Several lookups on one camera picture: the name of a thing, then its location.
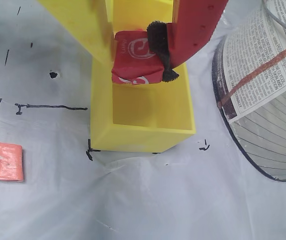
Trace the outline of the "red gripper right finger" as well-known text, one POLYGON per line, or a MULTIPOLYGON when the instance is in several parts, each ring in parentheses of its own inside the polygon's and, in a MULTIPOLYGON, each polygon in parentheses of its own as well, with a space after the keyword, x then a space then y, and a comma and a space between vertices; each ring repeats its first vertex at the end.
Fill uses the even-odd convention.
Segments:
POLYGON ((209 42, 227 3, 227 0, 176 0, 171 22, 153 21, 148 25, 149 48, 164 66, 162 81, 177 79, 179 74, 174 68, 209 42))

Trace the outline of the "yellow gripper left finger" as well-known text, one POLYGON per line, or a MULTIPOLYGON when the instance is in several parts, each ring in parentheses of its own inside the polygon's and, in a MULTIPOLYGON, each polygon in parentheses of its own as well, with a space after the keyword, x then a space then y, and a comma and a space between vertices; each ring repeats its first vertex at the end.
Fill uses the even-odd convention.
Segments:
POLYGON ((113 61, 112 0, 40 0, 39 3, 100 63, 113 61))

